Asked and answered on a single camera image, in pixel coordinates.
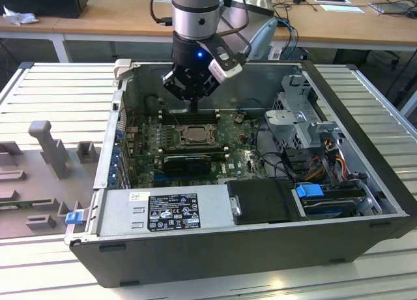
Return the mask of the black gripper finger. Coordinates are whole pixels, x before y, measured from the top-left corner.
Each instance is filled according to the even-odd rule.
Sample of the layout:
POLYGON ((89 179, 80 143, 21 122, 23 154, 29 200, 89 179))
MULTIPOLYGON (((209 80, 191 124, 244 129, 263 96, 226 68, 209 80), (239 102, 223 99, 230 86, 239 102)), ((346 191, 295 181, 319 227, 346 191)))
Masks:
POLYGON ((188 69, 172 69, 162 76, 162 84, 177 99, 187 103, 189 112, 197 113, 198 98, 195 79, 188 69))
POLYGON ((194 112, 198 111, 199 101, 204 97, 209 97, 219 85, 219 82, 213 75, 198 79, 194 86, 194 112))

